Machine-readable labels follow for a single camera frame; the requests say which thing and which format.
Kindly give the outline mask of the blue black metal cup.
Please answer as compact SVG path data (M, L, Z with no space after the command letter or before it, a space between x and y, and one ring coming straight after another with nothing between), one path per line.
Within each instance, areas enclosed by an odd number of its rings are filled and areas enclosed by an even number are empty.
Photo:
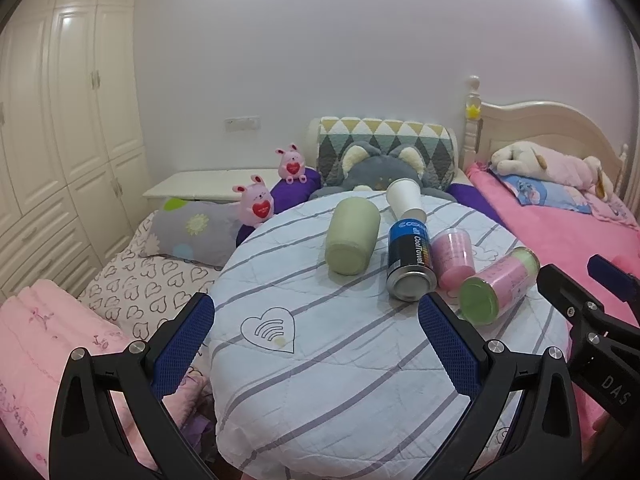
M390 296L419 301L437 287L426 225L418 219L395 222L388 232L387 290Z

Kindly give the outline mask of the pink clear plastic cup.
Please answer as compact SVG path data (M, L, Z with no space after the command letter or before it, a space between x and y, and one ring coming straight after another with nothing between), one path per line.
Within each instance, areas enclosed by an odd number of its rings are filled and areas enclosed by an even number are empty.
M431 242L438 287L445 292L457 290L475 274L471 237L465 230L442 231Z

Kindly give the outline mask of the white paper cup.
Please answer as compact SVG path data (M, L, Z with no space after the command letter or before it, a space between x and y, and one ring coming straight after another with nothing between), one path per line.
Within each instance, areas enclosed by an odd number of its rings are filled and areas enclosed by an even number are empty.
M413 219L426 222L421 187L415 180L402 178L393 181L386 190L386 200L397 220Z

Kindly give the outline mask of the green ceramic cup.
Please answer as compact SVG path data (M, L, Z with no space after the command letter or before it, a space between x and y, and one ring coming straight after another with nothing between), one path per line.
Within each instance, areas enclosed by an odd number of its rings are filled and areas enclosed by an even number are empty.
M378 242L380 223L378 207L367 198L341 200L326 232L324 258L329 269L341 275L363 273Z

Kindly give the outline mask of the blue cartoon pillow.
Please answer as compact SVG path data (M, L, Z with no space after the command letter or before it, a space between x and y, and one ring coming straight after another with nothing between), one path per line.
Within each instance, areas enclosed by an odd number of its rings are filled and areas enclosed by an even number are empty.
M515 196L522 206L550 207L592 214L588 200L576 188L515 174L499 176L495 171L490 173Z

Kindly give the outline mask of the pink folded quilt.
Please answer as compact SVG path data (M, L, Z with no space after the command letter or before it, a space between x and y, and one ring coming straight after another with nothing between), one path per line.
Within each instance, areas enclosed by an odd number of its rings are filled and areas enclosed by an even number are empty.
M35 470L49 477L58 387L70 352L119 353L131 338L57 284L36 281L1 306L1 421Z

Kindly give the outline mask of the pink can green lid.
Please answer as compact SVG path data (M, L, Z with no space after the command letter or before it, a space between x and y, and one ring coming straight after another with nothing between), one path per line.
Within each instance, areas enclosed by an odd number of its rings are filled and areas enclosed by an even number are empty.
M540 270L538 257L515 247L459 288L462 315L475 326L489 325L515 307L531 289Z

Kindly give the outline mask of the cream wooden headboard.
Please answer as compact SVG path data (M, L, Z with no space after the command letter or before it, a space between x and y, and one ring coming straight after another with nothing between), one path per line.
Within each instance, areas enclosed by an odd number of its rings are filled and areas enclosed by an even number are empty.
M464 110L464 133L459 167L465 171L474 162L488 162L499 148L516 141L532 141L546 148L583 158L597 156L614 184L622 192L628 146L612 147L602 130L576 108L553 101L525 101L508 105L491 104L480 96L480 78L469 76L465 106L480 107L480 117L469 120Z

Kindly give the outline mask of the white bedside table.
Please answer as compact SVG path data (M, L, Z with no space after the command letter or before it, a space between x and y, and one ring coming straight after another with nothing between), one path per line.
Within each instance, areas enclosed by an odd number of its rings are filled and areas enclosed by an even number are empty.
M275 169L181 171L152 186L143 196L148 200L177 197L183 200L208 200L217 203L236 202L240 196L232 191L232 186L251 184L252 174L262 177L267 188L273 188L280 181Z

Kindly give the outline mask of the pink bunny plush front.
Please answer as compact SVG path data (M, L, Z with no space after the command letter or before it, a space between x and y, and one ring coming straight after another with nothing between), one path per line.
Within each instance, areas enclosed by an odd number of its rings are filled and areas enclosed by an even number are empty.
M250 185L235 185L232 191L240 194L239 220L254 228L274 215L274 200L261 176L252 174L250 180Z

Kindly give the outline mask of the pink bunny plush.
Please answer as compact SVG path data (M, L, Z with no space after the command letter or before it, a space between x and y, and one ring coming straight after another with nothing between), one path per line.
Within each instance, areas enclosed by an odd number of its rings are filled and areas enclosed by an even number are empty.
M277 148L276 153L281 156L278 175L282 180L287 184L295 181L307 182L305 157L295 144L291 144L286 150Z
M240 194L239 220L254 228L274 215L274 200L261 176L252 174L250 180L250 185L235 185L232 191Z

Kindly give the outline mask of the purple cushion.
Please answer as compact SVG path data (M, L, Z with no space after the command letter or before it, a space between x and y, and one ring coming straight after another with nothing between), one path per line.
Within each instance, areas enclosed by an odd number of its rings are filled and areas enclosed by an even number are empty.
M285 180L281 179L270 190L270 193L274 200L274 214L280 214L280 212L291 209L292 207L306 202L310 199L310 196L313 192L318 191L321 186L320 174L318 174L316 170L307 168L306 177L306 183L295 181L293 184L287 184ZM252 234L257 228L258 226L255 226L254 228L252 228L251 226L243 226L241 223L238 235L235 239L235 245L239 246L239 244L244 242L244 240L246 240L247 237L249 237L250 234Z

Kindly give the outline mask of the triangle pattern bolster pillow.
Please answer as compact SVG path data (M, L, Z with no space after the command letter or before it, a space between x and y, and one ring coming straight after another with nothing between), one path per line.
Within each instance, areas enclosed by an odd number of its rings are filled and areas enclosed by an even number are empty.
M424 159L425 185L445 191L458 171L454 133L444 126L399 119L324 116L314 118L303 143L306 163L326 185L337 185L338 163L350 144L364 142L390 154L399 145L412 145Z

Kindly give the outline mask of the pink bunny plush rear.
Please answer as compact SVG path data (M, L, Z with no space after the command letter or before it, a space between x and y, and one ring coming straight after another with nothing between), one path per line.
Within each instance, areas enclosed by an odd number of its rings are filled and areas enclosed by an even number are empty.
M305 157L295 144L291 144L286 150L277 148L276 153L281 156L278 175L282 180L287 184L295 181L307 182Z

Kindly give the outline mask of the white wall socket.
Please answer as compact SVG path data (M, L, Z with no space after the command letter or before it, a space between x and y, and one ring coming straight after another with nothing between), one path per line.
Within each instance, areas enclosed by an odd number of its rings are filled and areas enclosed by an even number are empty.
M224 120L224 130L227 132L257 131L259 129L259 116L230 117Z

